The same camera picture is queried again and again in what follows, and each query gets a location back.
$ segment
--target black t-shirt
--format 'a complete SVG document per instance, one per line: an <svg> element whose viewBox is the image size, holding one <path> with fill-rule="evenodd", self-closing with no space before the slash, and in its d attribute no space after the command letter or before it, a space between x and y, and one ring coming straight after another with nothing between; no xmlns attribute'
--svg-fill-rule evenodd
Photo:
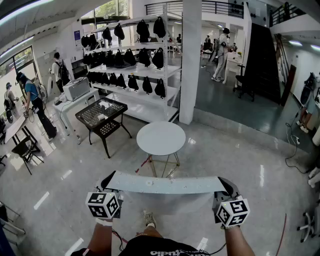
<svg viewBox="0 0 320 256"><path fill-rule="evenodd" d="M82 256L87 249L74 252L71 256ZM201 254L192 246L179 243L171 239L140 235L131 239L119 256L188 256ZM92 251L88 251L86 256L95 256Z"/></svg>

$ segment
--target white round table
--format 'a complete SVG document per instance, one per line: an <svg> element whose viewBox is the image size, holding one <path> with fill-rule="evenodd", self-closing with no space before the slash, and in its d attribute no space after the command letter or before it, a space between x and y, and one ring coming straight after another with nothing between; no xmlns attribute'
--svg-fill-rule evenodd
<svg viewBox="0 0 320 256"><path fill-rule="evenodd" d="M184 130L172 123L166 121L152 122L142 127L136 136L138 146L149 154L149 161L153 174L157 177L154 161L164 162L165 167L162 173L164 176L168 163L176 164L175 168L166 176L171 176L180 166L177 151L182 148L186 142ZM170 155L173 154L176 162L168 162ZM168 156L166 161L153 160L152 156Z"/></svg>

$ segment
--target white shelf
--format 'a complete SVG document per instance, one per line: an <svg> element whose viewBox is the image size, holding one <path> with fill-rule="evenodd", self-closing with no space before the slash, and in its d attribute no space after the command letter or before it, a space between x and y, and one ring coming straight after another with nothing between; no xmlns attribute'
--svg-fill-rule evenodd
<svg viewBox="0 0 320 256"><path fill-rule="evenodd" d="M151 104L116 92L109 94L107 98L126 104L128 106L128 110L124 112L126 115L149 123L169 121L178 111L175 107L167 106L165 118L164 108L159 105Z"/></svg>
<svg viewBox="0 0 320 256"><path fill-rule="evenodd" d="M125 81L125 84L127 85L126 89L123 89L122 87L119 87L119 86L116 87L113 84L110 84L110 86L107 86L106 84L101 85L101 83L91 83L91 86L95 88L105 89L111 92L123 94L129 97L133 97L136 99L140 99L142 101L150 102L150 103L161 105L161 106L166 105L168 101L178 93L178 88L168 86L166 89L166 98L161 98L155 93L155 88L157 84L154 82L150 83L152 87L152 93L147 94L142 88L143 81L136 80L136 83L139 86L138 91L135 91L134 89L131 89L128 87L129 79L126 79L124 81Z"/></svg>
<svg viewBox="0 0 320 256"><path fill-rule="evenodd" d="M93 53L101 53L101 52L108 52L108 51L116 51L116 50L128 50L128 49L159 49L159 48L164 47L163 42L140 42L140 43L132 43L130 45L122 46L113 46L110 48L99 48L99 49L94 49L94 50L88 50L85 51L85 54L93 54Z"/></svg>
<svg viewBox="0 0 320 256"><path fill-rule="evenodd" d="M163 18L163 15L146 15L146 16L143 16L143 17L126 19L126 20L122 20L122 21L119 21L119 22L111 23L111 24L106 25L104 27L100 27L100 28L92 31L92 33L102 32L106 28L109 28L110 30L113 30L113 29L115 29L115 27L118 24L120 24L120 26L122 28L125 28L125 27L128 27L128 26L137 25L141 20L144 20L145 23L155 22L158 17L162 17ZM181 18L179 16L173 15L173 14L169 14L169 13L167 15L167 18L168 18L168 21L181 21Z"/></svg>
<svg viewBox="0 0 320 256"><path fill-rule="evenodd" d="M171 77L176 72L180 71L179 66L167 66L167 77ZM125 68L107 67L105 65L100 65L94 68L88 69L88 72L100 72L100 73L115 73L123 75L134 75L139 77L149 77L155 79L164 78L164 68L157 69L157 67L151 63L150 66L146 67L144 64L137 62L134 66L128 66Z"/></svg>

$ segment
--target black square table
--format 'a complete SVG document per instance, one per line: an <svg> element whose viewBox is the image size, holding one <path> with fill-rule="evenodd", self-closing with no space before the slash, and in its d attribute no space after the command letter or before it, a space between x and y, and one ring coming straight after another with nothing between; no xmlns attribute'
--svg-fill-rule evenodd
<svg viewBox="0 0 320 256"><path fill-rule="evenodd" d="M88 128L90 145L92 145L90 132L94 132L101 138L105 152L108 158L110 158L106 143L106 138L109 135L121 126L129 134L130 139L132 139L130 132L123 125L124 112L127 110L128 106L126 104L103 97L76 113L75 117ZM104 115L104 118L99 120L98 116L101 114ZM114 119L120 115L121 122L115 121Z"/></svg>

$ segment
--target black staircase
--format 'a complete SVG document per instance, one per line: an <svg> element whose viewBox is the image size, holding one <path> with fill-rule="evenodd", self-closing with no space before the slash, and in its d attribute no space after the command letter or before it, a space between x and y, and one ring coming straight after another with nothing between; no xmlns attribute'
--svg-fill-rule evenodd
<svg viewBox="0 0 320 256"><path fill-rule="evenodd" d="M269 28L252 23L245 75L254 92L280 103L276 50Z"/></svg>

